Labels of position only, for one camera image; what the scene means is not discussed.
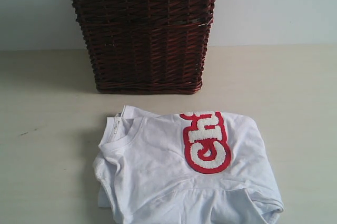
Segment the white t-shirt red lettering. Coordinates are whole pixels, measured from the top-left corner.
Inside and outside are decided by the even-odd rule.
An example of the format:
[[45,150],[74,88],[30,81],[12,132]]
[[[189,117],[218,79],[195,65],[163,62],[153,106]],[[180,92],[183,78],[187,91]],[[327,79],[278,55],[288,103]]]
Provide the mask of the white t-shirt red lettering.
[[108,117],[94,172],[116,223],[277,223],[284,204],[254,120],[219,112]]

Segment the dark red wicker basket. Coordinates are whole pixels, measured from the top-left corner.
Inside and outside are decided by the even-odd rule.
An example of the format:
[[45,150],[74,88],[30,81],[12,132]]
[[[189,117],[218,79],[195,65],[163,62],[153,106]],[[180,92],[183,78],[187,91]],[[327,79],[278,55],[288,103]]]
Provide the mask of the dark red wicker basket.
[[97,90],[200,90],[214,4],[215,0],[72,0]]

